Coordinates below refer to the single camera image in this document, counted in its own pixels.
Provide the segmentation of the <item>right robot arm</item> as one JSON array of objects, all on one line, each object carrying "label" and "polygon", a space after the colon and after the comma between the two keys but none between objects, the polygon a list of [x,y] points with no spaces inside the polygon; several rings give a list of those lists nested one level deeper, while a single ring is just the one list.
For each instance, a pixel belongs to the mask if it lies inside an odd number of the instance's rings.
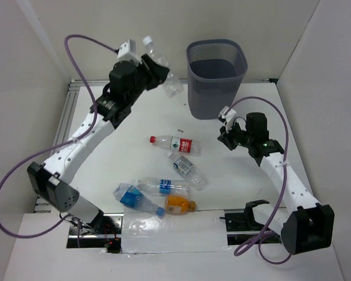
[{"label": "right robot arm", "polygon": [[270,178],[278,191],[278,200],[271,205],[266,200],[246,204],[243,222],[249,229],[260,232],[241,243],[234,251],[243,255],[252,246],[261,246],[269,237],[279,235],[289,256],[328,248],[332,242],[335,213],[330,205],[321,204],[308,191],[287,160],[289,129],[282,112],[275,107],[284,125],[285,145],[270,139],[267,118],[261,112],[246,115],[245,128],[238,123],[233,106],[219,113],[222,122],[218,141],[229,150],[246,148],[259,168]]}]

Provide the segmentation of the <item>Aquafina blue label bottle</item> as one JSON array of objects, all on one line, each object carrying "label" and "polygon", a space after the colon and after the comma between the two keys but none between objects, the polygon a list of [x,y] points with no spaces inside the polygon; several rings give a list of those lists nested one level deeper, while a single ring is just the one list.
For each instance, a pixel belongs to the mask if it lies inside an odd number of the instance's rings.
[{"label": "Aquafina blue label bottle", "polygon": [[151,196],[181,196],[189,197],[189,184],[185,180],[170,180],[158,178],[141,178],[136,180],[136,186],[140,191],[144,191]]}]

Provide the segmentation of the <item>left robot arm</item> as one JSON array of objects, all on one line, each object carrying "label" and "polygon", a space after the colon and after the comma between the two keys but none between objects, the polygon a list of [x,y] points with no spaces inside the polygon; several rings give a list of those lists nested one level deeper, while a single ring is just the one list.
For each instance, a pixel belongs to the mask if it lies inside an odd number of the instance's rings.
[{"label": "left robot arm", "polygon": [[27,173],[35,193],[61,213],[82,221],[83,227],[96,234],[103,229],[103,212],[85,199],[71,182],[93,150],[131,113],[142,92],[165,82],[169,68],[155,63],[148,55],[140,63],[117,62],[109,73],[109,83],[97,98],[81,126],[63,146],[42,164],[31,163]]}]

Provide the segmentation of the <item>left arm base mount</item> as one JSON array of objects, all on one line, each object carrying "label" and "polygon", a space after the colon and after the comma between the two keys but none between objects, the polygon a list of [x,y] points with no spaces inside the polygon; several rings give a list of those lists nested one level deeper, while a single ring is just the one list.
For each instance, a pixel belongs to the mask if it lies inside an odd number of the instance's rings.
[{"label": "left arm base mount", "polygon": [[67,218],[67,249],[100,249],[106,253],[121,253],[123,213],[105,214],[101,222],[92,227],[75,217]]}]

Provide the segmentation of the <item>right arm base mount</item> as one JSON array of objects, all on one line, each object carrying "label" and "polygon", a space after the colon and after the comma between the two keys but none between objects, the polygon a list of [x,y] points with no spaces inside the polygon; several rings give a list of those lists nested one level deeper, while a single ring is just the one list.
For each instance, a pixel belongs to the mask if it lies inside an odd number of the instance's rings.
[{"label": "right arm base mount", "polygon": [[246,204],[244,209],[227,210],[219,217],[225,223],[228,245],[240,245],[253,238],[263,228],[263,224],[254,222],[252,206],[254,203],[266,203],[266,200],[256,200]]}]

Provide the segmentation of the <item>red label water bottle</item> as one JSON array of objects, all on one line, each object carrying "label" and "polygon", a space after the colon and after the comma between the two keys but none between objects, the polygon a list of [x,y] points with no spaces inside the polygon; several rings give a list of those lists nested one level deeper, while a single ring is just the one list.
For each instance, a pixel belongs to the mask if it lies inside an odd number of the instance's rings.
[{"label": "red label water bottle", "polygon": [[151,136],[149,142],[154,146],[172,152],[193,156],[199,156],[201,154],[201,144],[192,139],[162,135]]}]

